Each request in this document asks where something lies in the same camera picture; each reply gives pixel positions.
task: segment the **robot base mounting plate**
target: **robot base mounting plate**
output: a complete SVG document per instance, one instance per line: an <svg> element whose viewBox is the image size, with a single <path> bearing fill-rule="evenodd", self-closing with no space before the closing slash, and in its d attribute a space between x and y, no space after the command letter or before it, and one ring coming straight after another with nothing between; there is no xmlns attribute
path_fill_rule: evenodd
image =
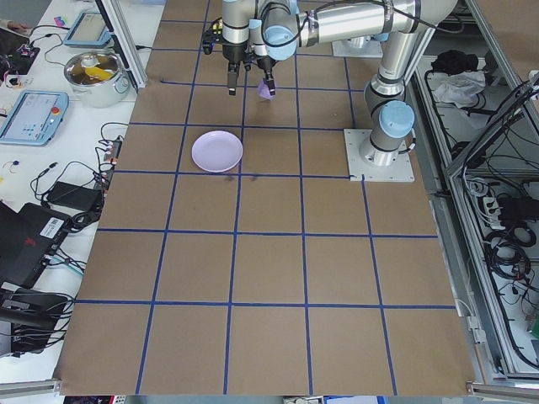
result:
<svg viewBox="0 0 539 404"><path fill-rule="evenodd" d="M414 172L410 157L407 154L399 154L397 159L389 167L375 167L365 162L360 156L361 142L371 135L372 130L345 129L344 141L346 142L346 156L348 158L348 172L351 181L365 181L376 183L412 183ZM399 150L406 150L403 143Z"/></svg>

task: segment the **pot lid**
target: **pot lid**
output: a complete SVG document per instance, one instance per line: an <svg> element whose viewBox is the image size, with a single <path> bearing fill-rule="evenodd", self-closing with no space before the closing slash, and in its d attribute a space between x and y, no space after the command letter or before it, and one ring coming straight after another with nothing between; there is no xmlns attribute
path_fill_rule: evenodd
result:
<svg viewBox="0 0 539 404"><path fill-rule="evenodd" d="M111 79L119 70L114 53L94 51L74 56L64 67L64 76L74 84L92 85Z"/></svg>

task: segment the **white cloth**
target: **white cloth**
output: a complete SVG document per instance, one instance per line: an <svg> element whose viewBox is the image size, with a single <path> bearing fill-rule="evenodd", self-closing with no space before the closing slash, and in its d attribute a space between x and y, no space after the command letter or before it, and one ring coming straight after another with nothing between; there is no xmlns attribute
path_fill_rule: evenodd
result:
<svg viewBox="0 0 539 404"><path fill-rule="evenodd" d="M464 72L449 76L433 92L438 103L454 104L457 108L471 107L478 101L477 94L485 88L483 72Z"/></svg>

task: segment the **touchscreen display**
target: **touchscreen display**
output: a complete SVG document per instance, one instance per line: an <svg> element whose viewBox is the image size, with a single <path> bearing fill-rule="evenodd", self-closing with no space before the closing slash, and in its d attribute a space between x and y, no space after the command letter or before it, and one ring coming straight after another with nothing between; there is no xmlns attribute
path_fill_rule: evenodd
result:
<svg viewBox="0 0 539 404"><path fill-rule="evenodd" d="M35 141L49 119L51 108L56 105L56 94L25 94L19 107L8 122L3 138Z"/></svg>
<svg viewBox="0 0 539 404"><path fill-rule="evenodd" d="M70 40L90 42L101 37L104 30L104 21L101 14L85 13L80 23L75 28Z"/></svg>

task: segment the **yellow object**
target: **yellow object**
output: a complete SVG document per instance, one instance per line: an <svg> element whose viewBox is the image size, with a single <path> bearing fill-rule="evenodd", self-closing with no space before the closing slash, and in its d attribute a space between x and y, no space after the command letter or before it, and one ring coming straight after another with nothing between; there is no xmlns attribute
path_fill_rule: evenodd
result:
<svg viewBox="0 0 539 404"><path fill-rule="evenodd" d="M84 71L91 78L101 80L102 82L109 80L112 77L112 73L109 73L106 70L100 69L96 66L84 67Z"/></svg>

